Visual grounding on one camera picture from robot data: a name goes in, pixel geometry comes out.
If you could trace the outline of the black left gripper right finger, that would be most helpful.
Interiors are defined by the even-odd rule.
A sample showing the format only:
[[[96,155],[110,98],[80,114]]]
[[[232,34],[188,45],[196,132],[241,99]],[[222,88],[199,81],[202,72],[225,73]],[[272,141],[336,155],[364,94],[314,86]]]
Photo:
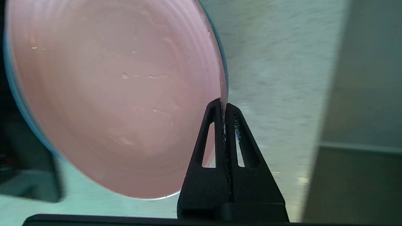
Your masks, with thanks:
[[[225,219],[287,222],[285,200],[241,113],[227,104],[225,114],[229,202]]]

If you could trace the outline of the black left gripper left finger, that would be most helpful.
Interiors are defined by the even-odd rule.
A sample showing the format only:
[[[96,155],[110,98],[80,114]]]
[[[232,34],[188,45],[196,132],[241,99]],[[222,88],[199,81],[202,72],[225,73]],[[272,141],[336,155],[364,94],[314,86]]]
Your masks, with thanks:
[[[202,163],[211,124],[214,124],[215,168],[205,168]],[[216,219],[220,207],[230,201],[230,175],[225,143],[222,104],[218,98],[211,101],[205,110],[177,202],[178,219]]]

